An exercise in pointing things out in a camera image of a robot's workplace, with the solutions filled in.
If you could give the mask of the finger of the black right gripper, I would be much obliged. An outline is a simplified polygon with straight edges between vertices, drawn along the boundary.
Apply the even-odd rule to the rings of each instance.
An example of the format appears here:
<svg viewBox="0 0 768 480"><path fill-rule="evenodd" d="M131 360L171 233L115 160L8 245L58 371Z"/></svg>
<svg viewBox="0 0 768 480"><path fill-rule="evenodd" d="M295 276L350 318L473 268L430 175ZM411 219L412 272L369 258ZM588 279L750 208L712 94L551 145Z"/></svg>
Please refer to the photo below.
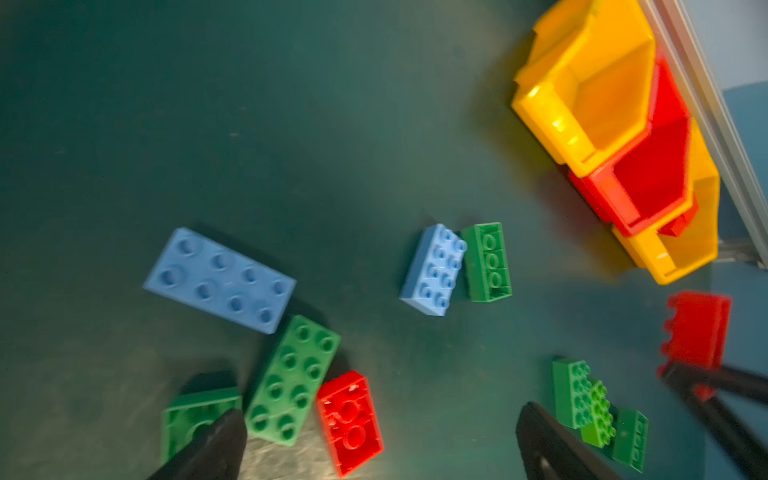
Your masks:
<svg viewBox="0 0 768 480"><path fill-rule="evenodd" d="M747 479L767 478L767 446L715 396L702 402L696 394L684 401Z"/></svg>
<svg viewBox="0 0 768 480"><path fill-rule="evenodd" d="M719 369L672 362L662 371L662 381L683 401L701 401L698 387L724 390L767 404L767 377L729 366Z"/></svg>

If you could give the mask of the long red lego brick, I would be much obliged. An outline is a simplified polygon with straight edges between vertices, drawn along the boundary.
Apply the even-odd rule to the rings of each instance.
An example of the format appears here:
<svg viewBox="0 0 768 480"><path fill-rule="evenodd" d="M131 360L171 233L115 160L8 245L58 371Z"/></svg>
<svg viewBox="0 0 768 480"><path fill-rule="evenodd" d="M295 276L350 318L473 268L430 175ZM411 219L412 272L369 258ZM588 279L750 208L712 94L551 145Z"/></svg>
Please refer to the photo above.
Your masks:
<svg viewBox="0 0 768 480"><path fill-rule="evenodd" d="M364 375L349 371L323 384L315 405L339 478L346 478L384 450Z"/></svg>

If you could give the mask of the small red lego brick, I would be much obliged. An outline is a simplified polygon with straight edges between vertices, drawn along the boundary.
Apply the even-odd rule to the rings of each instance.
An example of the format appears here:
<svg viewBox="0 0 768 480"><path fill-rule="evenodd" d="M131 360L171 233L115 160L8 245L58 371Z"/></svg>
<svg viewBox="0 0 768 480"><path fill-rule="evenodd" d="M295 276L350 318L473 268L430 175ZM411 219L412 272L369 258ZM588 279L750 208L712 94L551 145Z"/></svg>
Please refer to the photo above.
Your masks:
<svg viewBox="0 0 768 480"><path fill-rule="evenodd" d="M722 366L732 299L723 295L682 291L668 299L674 316L663 324L670 334L660 352L667 361L657 370L661 378L672 363L706 370Z"/></svg>

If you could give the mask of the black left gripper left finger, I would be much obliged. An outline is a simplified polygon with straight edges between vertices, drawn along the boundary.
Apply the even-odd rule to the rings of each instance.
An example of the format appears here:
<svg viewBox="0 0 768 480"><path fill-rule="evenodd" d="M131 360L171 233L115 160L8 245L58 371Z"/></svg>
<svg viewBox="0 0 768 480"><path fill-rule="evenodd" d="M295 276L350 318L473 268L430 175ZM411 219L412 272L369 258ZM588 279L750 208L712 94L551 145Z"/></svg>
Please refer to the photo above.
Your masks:
<svg viewBox="0 0 768 480"><path fill-rule="evenodd" d="M231 409L148 480L237 480L247 440L243 412Z"/></svg>

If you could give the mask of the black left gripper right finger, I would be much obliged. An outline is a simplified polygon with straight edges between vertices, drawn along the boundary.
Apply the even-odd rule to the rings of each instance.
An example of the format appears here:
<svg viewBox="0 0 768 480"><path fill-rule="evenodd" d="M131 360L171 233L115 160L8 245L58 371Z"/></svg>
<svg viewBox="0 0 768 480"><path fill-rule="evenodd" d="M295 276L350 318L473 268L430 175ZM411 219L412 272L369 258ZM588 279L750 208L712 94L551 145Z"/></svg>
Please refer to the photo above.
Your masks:
<svg viewBox="0 0 768 480"><path fill-rule="evenodd" d="M528 479L620 479L536 402L522 407L515 432Z"/></svg>

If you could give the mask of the dark green lego brick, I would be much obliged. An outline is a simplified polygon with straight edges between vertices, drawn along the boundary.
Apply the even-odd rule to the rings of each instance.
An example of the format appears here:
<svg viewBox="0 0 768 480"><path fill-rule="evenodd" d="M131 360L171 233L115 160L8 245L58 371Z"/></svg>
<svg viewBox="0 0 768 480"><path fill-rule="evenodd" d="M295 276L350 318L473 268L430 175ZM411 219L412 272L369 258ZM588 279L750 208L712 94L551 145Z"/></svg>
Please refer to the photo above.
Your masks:
<svg viewBox="0 0 768 480"><path fill-rule="evenodd" d="M645 466L649 420L639 410L619 408L616 435L610 448L613 460L642 473Z"/></svg>

